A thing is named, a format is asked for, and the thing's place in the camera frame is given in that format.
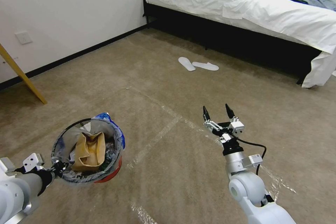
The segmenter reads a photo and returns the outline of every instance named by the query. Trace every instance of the yellow wooden stick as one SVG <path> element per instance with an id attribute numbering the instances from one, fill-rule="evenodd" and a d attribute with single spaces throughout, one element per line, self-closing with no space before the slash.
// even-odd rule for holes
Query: yellow wooden stick
<path id="1" fill-rule="evenodd" d="M 16 74 L 21 77 L 21 79 L 26 83 L 26 85 L 30 88 L 30 90 L 32 90 L 32 92 L 41 100 L 41 102 L 43 102 L 43 104 L 46 104 L 47 101 L 44 99 L 44 97 L 36 89 L 36 87 L 33 85 L 33 83 L 30 81 L 27 75 L 21 70 L 21 68 L 16 64 L 16 62 L 12 59 L 12 57 L 8 54 L 8 52 L 1 44 L 0 44 L 0 55 L 5 59 L 5 61 L 14 70 L 14 72 L 16 72 Z"/>

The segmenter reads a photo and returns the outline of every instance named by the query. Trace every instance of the white wall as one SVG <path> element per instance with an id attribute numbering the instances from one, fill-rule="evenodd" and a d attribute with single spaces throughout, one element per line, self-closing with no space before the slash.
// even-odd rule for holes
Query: white wall
<path id="1" fill-rule="evenodd" d="M 29 72 L 144 25 L 142 14 L 142 0 L 0 0 L 0 43 Z M 33 43 L 18 42 L 23 30 Z M 0 63 L 0 83 L 15 76 Z"/>

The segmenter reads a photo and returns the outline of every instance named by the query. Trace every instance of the beige carpet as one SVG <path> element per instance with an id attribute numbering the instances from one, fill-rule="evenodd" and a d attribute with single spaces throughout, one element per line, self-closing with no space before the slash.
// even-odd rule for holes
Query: beige carpet
<path id="1" fill-rule="evenodd" d="M 177 59 L 219 66 L 188 72 Z M 302 89 L 296 79 L 154 29 L 32 78 L 42 105 L 21 83 L 0 92 L 0 156 L 19 166 L 32 152 L 50 165 L 71 123 L 109 112 L 126 138 L 119 174 L 86 187 L 56 180 L 23 223 L 234 223 L 246 218 L 228 191 L 225 158 L 205 131 L 202 106 L 241 136 L 268 147 L 260 176 L 297 223 L 336 220 L 336 78 Z M 247 154 L 262 149 L 243 145 Z"/>

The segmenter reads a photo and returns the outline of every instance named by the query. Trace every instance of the bed leg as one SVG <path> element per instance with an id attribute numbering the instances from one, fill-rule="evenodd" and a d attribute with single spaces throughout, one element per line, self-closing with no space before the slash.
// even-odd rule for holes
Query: bed leg
<path id="1" fill-rule="evenodd" d="M 147 29 L 149 29 L 150 27 L 149 27 L 149 18 L 148 18 L 148 16 L 146 16 L 146 23 L 147 23 Z"/>
<path id="2" fill-rule="evenodd" d="M 305 76 L 301 77 L 301 78 L 296 82 L 296 84 L 297 84 L 297 85 L 302 85 L 304 79 L 305 79 Z"/>

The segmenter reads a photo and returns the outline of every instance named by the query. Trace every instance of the white slipper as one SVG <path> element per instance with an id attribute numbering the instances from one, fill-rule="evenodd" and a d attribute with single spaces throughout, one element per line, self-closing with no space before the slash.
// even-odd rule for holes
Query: white slipper
<path id="1" fill-rule="evenodd" d="M 191 62 L 186 57 L 180 57 L 178 61 L 184 66 L 188 71 L 194 71 L 196 68 L 191 64 Z"/>
<path id="2" fill-rule="evenodd" d="M 192 65 L 194 67 L 200 67 L 200 68 L 204 68 L 206 70 L 210 70 L 210 71 L 217 71 L 219 69 L 218 66 L 211 64 L 211 63 L 199 63 L 199 62 L 193 62 Z"/>

